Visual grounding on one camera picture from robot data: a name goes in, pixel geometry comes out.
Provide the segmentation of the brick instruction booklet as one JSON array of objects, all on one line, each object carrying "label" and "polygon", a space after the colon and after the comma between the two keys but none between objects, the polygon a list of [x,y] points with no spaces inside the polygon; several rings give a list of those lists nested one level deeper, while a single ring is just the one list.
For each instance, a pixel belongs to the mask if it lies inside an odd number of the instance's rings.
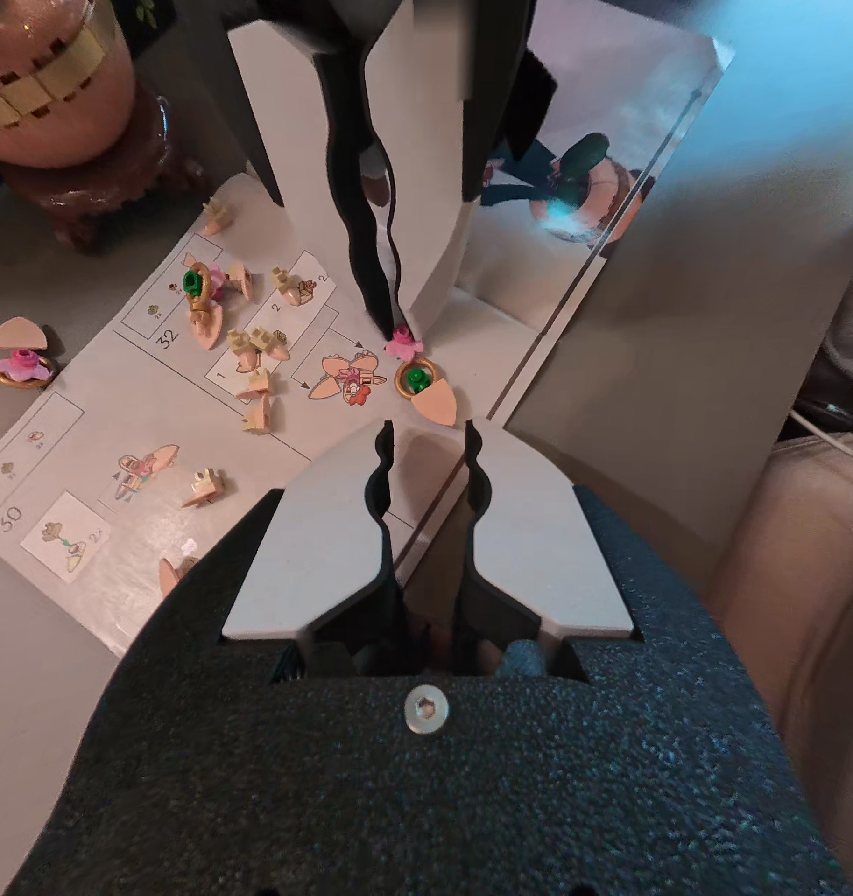
[{"label": "brick instruction booklet", "polygon": [[[270,488],[286,483],[364,425],[395,422],[386,521],[401,581],[414,571],[464,487],[462,422],[508,423],[578,305],[600,275],[600,253],[634,219],[642,188],[667,164],[717,87],[734,50],[649,21],[649,36],[589,39],[587,50],[537,50],[558,82],[544,144],[564,151],[590,132],[611,140],[613,163],[638,171],[597,241],[566,242],[535,225],[523,203],[476,215],[458,284],[425,338],[450,381],[458,423],[427,422],[394,385],[370,385],[363,405],[310,399],[324,357],[368,354],[377,373],[398,360],[291,233],[253,174],[217,191],[234,208],[223,235],[190,230],[128,304],[67,365],[0,440],[0,558],[123,656],[162,601],[163,549],[193,537],[201,557]],[[269,359],[276,395],[270,434],[241,431],[249,404],[224,341],[190,336],[176,292],[187,253],[242,262],[269,277],[277,263],[317,280],[313,300],[288,308],[272,285],[230,306],[226,328],[263,326],[288,338],[290,359]],[[227,495],[181,509],[194,473],[224,472]]]}]

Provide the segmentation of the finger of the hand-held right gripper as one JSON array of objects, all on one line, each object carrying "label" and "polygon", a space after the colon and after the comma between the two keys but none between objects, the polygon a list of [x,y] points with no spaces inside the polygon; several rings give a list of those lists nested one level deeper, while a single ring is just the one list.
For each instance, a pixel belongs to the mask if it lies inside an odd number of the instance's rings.
[{"label": "finger of the hand-held right gripper", "polygon": [[395,296],[429,330],[461,263],[472,203],[462,198],[468,46],[461,7],[398,7],[366,59],[370,119],[388,163]]},{"label": "finger of the hand-held right gripper", "polygon": [[309,52],[272,21],[233,28],[228,40],[299,241],[389,337],[393,304],[360,169],[360,66]]}]

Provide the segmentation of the grey desk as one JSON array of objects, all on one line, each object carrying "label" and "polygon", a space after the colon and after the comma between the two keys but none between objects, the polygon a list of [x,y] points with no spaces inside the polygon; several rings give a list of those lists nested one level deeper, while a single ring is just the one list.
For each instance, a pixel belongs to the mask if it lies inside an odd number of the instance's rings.
[{"label": "grey desk", "polygon": [[[735,58],[517,409],[515,434],[622,514],[701,595],[853,276],[853,2],[615,2]],[[102,264],[0,190],[0,320],[83,348],[189,224],[176,200]],[[28,297],[61,272],[61,301]],[[0,437],[30,393],[0,386]],[[0,560],[0,894],[116,656]]]}]

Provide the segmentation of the person in beige hoodie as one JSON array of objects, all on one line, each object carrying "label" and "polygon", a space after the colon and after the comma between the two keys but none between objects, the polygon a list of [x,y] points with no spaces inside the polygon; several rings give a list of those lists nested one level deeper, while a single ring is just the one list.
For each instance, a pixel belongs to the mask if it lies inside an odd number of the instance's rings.
[{"label": "person in beige hoodie", "polygon": [[853,887],[853,278],[706,602]]}]

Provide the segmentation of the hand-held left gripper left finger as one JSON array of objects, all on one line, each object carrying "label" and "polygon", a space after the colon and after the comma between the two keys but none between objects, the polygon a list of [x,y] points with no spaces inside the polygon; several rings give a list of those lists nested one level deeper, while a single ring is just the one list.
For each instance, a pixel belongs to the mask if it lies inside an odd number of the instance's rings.
[{"label": "hand-held left gripper left finger", "polygon": [[392,635],[401,615],[391,536],[394,426],[353,432],[279,498],[222,629],[229,641],[338,643],[350,655]]}]

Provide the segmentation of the dark box with flower print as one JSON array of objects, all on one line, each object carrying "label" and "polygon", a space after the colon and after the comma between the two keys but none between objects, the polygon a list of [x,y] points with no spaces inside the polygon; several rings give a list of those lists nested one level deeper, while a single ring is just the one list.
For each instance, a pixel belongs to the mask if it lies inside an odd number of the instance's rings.
[{"label": "dark box with flower print", "polygon": [[136,60],[189,14],[216,9],[207,1],[112,1],[115,16],[129,55]]}]

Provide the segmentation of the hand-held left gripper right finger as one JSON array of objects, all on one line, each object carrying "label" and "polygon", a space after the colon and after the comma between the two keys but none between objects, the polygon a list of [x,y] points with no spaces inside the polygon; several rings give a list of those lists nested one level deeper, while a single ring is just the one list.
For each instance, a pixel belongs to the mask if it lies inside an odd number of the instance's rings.
[{"label": "hand-held left gripper right finger", "polygon": [[467,502],[458,656],[532,643],[565,666],[569,639],[634,640],[639,629],[571,480],[489,420],[465,424]]}]

